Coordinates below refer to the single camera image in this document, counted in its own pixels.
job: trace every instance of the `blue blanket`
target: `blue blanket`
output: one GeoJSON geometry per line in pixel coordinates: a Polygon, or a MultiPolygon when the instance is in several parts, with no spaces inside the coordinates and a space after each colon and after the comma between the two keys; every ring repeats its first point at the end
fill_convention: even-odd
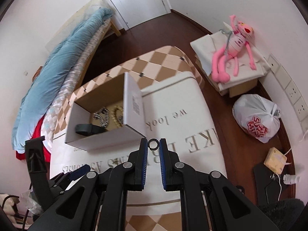
{"type": "Polygon", "coordinates": [[[12,146],[18,153],[25,152],[25,141],[31,139],[38,121],[47,112],[66,75],[92,36],[111,15],[112,10],[108,8],[98,9],[51,52],[40,75],[21,102],[12,131],[12,146]]]}

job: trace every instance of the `wooden floor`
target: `wooden floor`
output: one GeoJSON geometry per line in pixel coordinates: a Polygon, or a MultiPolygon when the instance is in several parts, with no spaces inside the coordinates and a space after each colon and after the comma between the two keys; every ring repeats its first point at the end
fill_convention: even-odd
{"type": "MultiPolygon", "coordinates": [[[[184,18],[171,13],[144,22],[126,31],[118,38],[105,39],[95,53],[84,83],[136,56],[162,46],[176,46],[195,62],[195,53],[190,42],[202,37],[204,33],[184,18]]],[[[208,104],[221,144],[228,179],[234,185],[245,188],[245,195],[257,203],[257,193],[252,168],[263,162],[268,150],[275,146],[282,148],[278,136],[263,144],[246,135],[232,116],[232,106],[238,97],[221,97],[205,80],[204,98],[208,104]]],[[[259,90],[251,93],[260,94],[259,90]]],[[[289,187],[281,199],[290,197],[289,187]]]]}

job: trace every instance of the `red cloth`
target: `red cloth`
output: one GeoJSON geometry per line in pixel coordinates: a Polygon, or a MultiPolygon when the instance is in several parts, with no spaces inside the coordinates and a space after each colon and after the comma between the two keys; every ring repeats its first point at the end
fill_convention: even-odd
{"type": "MultiPolygon", "coordinates": [[[[43,124],[44,117],[45,117],[45,116],[43,116],[43,117],[39,120],[38,124],[36,125],[35,130],[34,130],[34,133],[33,133],[33,136],[32,136],[31,139],[41,137],[41,127],[42,127],[42,124],[43,124]]],[[[43,152],[44,152],[44,156],[45,156],[45,161],[46,161],[46,162],[50,162],[50,153],[49,153],[48,150],[44,147],[44,145],[43,145],[43,152]]],[[[26,159],[25,153],[19,154],[19,153],[16,151],[16,158],[17,158],[18,160],[25,160],[25,159],[26,159]]]]}

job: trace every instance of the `red logo on bag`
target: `red logo on bag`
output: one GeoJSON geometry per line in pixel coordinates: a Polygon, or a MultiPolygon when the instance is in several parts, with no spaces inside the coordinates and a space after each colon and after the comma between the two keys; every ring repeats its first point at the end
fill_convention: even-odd
{"type": "Polygon", "coordinates": [[[252,120],[247,122],[248,131],[252,136],[264,137],[268,133],[268,128],[262,125],[261,119],[257,116],[253,116],[252,120]]]}

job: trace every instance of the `pink stuffed toy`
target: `pink stuffed toy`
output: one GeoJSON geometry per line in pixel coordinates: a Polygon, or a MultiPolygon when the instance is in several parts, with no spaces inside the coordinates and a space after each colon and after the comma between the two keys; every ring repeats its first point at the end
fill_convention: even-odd
{"type": "Polygon", "coordinates": [[[244,47],[247,48],[249,55],[249,65],[251,69],[256,70],[257,67],[254,63],[254,58],[252,56],[251,48],[249,46],[248,39],[254,34],[254,30],[249,25],[238,21],[238,25],[234,25],[235,15],[230,16],[231,27],[234,35],[231,36],[228,45],[225,44],[221,49],[217,50],[212,59],[212,79],[215,82],[226,83],[230,81],[230,75],[226,73],[225,64],[232,58],[235,60],[235,68],[233,75],[238,75],[238,58],[237,55],[244,47]]]}

